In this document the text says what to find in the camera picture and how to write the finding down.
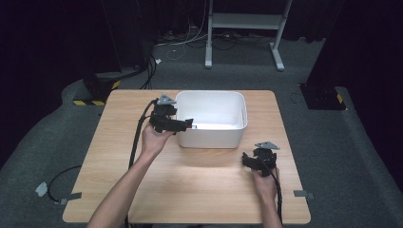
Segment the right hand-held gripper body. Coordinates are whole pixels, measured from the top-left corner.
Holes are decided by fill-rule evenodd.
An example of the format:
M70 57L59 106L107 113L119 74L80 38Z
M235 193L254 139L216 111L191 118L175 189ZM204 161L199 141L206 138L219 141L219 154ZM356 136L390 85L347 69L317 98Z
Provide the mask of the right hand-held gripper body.
M279 147L271 142L257 142L253 150L256 170L259 170L263 177L267 177L277 167L277 154L275 150Z

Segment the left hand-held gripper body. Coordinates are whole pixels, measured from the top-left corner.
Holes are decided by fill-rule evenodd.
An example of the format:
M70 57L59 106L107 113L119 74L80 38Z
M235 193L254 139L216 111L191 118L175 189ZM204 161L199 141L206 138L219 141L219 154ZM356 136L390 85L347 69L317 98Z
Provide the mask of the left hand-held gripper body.
M165 93L156 101L149 122L157 132L176 130L175 123L171 119L177 112L175 103L176 101Z

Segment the white plastic bin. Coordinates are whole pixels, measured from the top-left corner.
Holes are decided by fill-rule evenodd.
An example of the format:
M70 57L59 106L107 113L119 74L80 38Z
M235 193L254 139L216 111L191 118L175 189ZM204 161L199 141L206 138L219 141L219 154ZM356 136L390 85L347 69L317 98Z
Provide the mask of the white plastic bin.
M178 144L185 148L236 148L248 125L247 107L237 91L186 90L177 94L176 118L194 119L198 129L179 132Z

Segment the person's left hand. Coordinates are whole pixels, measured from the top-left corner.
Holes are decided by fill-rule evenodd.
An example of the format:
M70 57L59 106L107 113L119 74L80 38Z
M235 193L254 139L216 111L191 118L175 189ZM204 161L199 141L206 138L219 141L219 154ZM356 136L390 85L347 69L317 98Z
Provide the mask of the person's left hand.
M168 139L174 135L172 131L157 132L148 123L143 130L141 157L154 160L162 151Z

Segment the person's right hand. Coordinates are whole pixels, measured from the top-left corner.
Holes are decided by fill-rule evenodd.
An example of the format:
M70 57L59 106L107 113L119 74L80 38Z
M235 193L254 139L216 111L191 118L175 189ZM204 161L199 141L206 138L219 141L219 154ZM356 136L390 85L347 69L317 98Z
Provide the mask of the person's right hand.
M257 170L252 171L257 195L262 204L274 204L278 194L276 182L273 177L262 177Z

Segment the grey tape strip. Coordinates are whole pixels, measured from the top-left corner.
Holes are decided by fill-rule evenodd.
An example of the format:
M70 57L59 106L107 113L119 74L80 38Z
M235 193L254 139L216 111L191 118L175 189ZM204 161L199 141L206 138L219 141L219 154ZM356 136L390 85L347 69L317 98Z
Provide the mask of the grey tape strip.
M60 205L66 205L70 200L77 200L82 197L82 192L79 193L72 193L68 195L66 198L62 198L59 200Z
M295 197L306 198L307 200L314 200L315 196L311 192L307 192L305 190L294 190Z

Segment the black striped stand base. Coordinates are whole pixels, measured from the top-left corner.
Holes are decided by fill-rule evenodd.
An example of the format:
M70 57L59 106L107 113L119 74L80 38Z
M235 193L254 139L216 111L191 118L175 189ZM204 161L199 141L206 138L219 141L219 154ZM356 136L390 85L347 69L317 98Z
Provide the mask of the black striped stand base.
M121 80L120 72L85 74L72 101L75 105L105 105L108 96Z

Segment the white metal stand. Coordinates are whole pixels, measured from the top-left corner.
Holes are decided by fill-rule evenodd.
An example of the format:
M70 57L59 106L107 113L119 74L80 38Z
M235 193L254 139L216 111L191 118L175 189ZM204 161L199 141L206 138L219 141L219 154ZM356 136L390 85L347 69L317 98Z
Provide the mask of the white metal stand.
M207 41L205 46L204 67L211 68L213 65L213 29L263 29L277 32L275 41L269 44L278 71L285 69L280 57L278 46L288 19L293 0L286 0L282 14L242 14L214 12L214 0L209 0Z

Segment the white floor tag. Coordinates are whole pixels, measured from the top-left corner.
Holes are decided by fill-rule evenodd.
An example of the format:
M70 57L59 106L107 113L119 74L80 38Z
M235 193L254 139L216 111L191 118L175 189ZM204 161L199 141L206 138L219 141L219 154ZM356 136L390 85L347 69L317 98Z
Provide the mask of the white floor tag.
M38 197L43 197L47 192L48 192L48 185L44 181L40 183L35 189L35 193L37 194Z

